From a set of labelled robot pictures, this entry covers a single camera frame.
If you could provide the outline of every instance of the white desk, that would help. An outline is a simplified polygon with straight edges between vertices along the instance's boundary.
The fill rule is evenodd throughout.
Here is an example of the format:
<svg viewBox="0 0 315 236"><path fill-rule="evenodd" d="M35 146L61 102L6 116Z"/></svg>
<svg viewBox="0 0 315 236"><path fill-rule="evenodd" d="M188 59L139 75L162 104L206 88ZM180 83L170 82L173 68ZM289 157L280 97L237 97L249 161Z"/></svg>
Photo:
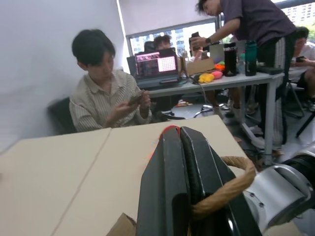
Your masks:
<svg viewBox="0 0 315 236"><path fill-rule="evenodd" d="M122 212L136 219L141 176L160 133L171 124L202 132L220 156L245 156L218 116L113 129L54 236L105 236ZM267 235L300 233L290 223Z"/></svg>
<svg viewBox="0 0 315 236"><path fill-rule="evenodd" d="M284 74L278 75L268 75L264 73L257 73L255 76L245 76L244 74L239 74L234 77L223 76L219 80L215 80L209 84L203 84L205 91L215 90L215 89L228 89L234 87L242 87L242 102L241 102L241 127L248 135L250 139L255 139L256 137L250 131L249 127L245 124L245 86L248 85L258 85L267 84L267 107L266 107L266 124L265 124L265 156L264 163L266 165L272 164L272 136L273 129L268 129L268 127L273 127L274 123L274 111L275 111L275 100L276 100L276 84L277 79L283 77ZM186 83L181 86L175 86L170 88L163 88L150 91L150 97L161 97L170 96L183 93L192 92L202 92L200 85L194 85L192 83Z"/></svg>
<svg viewBox="0 0 315 236"><path fill-rule="evenodd" d="M109 132L23 140L2 155L0 235L52 235Z"/></svg>

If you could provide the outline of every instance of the laptop screen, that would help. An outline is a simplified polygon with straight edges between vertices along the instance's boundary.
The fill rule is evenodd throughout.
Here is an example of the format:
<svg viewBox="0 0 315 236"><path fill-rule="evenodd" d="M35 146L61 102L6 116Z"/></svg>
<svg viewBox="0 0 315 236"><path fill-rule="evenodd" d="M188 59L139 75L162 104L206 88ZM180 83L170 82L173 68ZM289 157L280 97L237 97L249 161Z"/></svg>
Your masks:
<svg viewBox="0 0 315 236"><path fill-rule="evenodd" d="M140 53L135 59L138 79L178 74L177 56L172 50Z"/></svg>

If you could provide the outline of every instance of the yellow object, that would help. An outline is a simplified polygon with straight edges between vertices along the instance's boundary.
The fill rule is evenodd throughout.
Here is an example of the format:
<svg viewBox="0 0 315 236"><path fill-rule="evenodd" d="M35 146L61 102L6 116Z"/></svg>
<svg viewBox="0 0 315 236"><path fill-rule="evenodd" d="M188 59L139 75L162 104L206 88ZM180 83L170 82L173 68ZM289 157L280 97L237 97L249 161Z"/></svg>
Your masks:
<svg viewBox="0 0 315 236"><path fill-rule="evenodd" d="M215 79L212 74L201 74L199 76L199 83L211 83Z"/></svg>

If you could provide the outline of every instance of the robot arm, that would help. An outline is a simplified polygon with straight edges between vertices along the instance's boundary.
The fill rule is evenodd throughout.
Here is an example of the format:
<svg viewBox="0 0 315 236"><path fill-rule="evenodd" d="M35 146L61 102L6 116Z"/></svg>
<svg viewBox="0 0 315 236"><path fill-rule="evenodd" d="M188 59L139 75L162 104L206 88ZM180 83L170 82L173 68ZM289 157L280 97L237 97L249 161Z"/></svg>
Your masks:
<svg viewBox="0 0 315 236"><path fill-rule="evenodd" d="M260 236L315 207L315 158L307 151L259 173L244 193L204 220L191 222L190 206L235 175L205 137L169 130L142 176L138 236Z"/></svg>

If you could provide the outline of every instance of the pink object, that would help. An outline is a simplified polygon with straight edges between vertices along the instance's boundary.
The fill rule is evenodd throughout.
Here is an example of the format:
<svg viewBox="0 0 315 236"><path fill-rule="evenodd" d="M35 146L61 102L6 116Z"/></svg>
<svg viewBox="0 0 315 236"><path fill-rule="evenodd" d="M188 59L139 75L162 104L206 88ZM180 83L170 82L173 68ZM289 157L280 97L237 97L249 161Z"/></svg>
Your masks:
<svg viewBox="0 0 315 236"><path fill-rule="evenodd" d="M215 77L215 80L220 79L223 75L221 71L214 71L211 74Z"/></svg>

